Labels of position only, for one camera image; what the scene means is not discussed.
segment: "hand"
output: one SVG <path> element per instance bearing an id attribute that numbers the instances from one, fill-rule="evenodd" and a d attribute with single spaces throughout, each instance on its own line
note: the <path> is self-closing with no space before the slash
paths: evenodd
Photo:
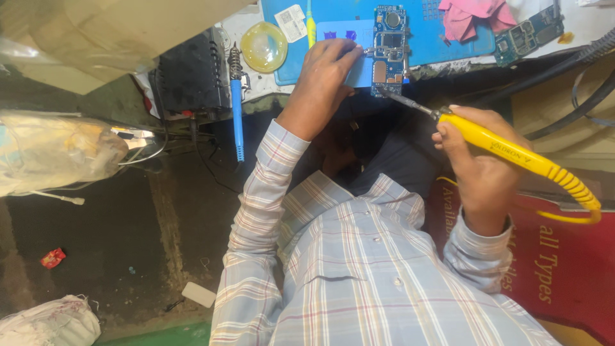
<path id="1" fill-rule="evenodd" d="M 306 53 L 295 90 L 277 123 L 293 135 L 311 141 L 325 128 L 339 104 L 354 89 L 343 85 L 363 47 L 351 39 L 316 42 Z"/>
<path id="2" fill-rule="evenodd" d="M 494 132 L 500 137 L 532 150 L 520 136 L 494 111 L 450 106 L 458 116 Z M 506 215 L 517 190 L 522 169 L 489 154 L 474 156 L 457 127 L 443 121 L 432 135 L 437 149 L 444 149 L 457 176 L 459 195 L 468 228 L 482 236 L 502 233 Z"/>

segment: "shirt sleeve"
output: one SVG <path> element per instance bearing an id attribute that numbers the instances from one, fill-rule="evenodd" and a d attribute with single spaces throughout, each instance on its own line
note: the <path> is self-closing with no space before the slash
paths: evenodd
<path id="1" fill-rule="evenodd" d="M 444 264 L 465 282 L 488 293 L 500 292 L 500 279 L 508 271 L 512 253 L 508 240 L 512 222 L 498 236 L 481 236 L 466 225 L 463 213 L 457 216 L 457 224 L 444 246 Z"/>
<path id="2" fill-rule="evenodd" d="M 256 166 L 239 195 L 229 249 L 213 311 L 210 345 L 266 345 L 283 309 L 273 277 L 282 199 L 291 172 L 309 142 L 275 120 L 258 151 Z"/>

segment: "man's right hand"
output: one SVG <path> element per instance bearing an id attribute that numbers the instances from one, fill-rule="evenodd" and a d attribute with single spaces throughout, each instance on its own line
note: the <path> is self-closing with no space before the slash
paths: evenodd
<path id="1" fill-rule="evenodd" d="M 532 145 L 494 111 L 471 107 L 450 106 L 453 112 L 500 137 L 532 150 Z M 443 149 L 451 165 L 465 212 L 468 228 L 482 236 L 502 233 L 506 215 L 517 191 L 522 169 L 494 155 L 474 156 L 457 127 L 448 121 L 437 125 L 432 135 L 437 149 Z"/>

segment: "blue soldering iron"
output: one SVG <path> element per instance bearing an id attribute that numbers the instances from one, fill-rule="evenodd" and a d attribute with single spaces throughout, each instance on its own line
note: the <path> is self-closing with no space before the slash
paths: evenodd
<path id="1" fill-rule="evenodd" d="M 235 128 L 235 147 L 237 148 L 237 161 L 244 161 L 244 127 L 241 123 L 241 62 L 237 43 L 233 44 L 229 53 L 229 70 L 231 72 L 231 98 L 232 120 Z"/>

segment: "green floor edge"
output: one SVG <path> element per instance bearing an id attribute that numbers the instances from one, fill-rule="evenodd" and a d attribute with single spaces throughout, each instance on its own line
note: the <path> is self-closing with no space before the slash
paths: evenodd
<path id="1" fill-rule="evenodd" d="M 137 336 L 95 342 L 93 346 L 203 346 L 209 344 L 211 330 L 211 323 L 201 322 Z"/>

